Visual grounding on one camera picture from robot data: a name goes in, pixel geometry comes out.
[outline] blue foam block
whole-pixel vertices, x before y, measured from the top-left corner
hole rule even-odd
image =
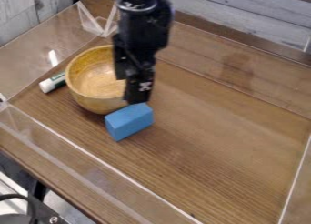
[[[111,136],[119,141],[154,124],[154,110],[144,103],[131,105],[106,116],[104,122]]]

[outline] wooden bowl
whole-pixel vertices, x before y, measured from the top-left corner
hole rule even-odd
[[[127,105],[126,81],[115,79],[112,46],[94,47],[74,59],[67,66],[66,82],[86,110],[108,114]]]

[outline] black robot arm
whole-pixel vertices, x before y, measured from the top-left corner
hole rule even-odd
[[[155,84],[156,52],[168,45],[174,11],[168,0],[116,0],[119,31],[114,36],[116,79],[127,79],[124,99],[147,102]]]

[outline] wooden table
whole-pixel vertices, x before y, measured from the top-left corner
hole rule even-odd
[[[112,1],[86,5],[107,16]],[[30,36],[52,24],[58,30],[74,14],[72,7]],[[110,39],[98,37],[79,51],[104,44]],[[116,143],[67,87],[50,95],[39,90],[38,81],[75,55],[10,100],[2,151],[98,223],[278,223],[310,138],[309,67],[176,23],[158,56],[155,124]],[[305,163],[307,175],[310,154]],[[306,183],[299,177],[283,223],[309,223]]]

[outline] wooden tabletop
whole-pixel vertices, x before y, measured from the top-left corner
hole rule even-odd
[[[111,0],[86,4],[94,15],[108,15]],[[82,51],[104,44],[110,40],[96,38]],[[71,59],[40,80],[62,71]],[[6,131],[2,150],[99,223],[140,223],[102,194],[114,176],[103,176],[108,172],[99,161],[202,223],[278,223],[310,137],[309,73],[288,60],[176,24],[170,48],[159,54],[150,128],[114,142],[103,117],[78,106],[68,88],[44,95],[36,81],[11,104],[87,154],[42,130],[32,140],[43,152]],[[35,124],[23,117],[18,121],[26,128]],[[114,182],[108,190],[122,193],[118,179]],[[138,188],[127,191],[127,196],[142,197]],[[132,202],[135,210],[154,223],[168,223],[162,216],[171,213],[159,213],[156,221],[148,213],[156,211],[140,201]],[[182,223],[172,217],[171,223]]]

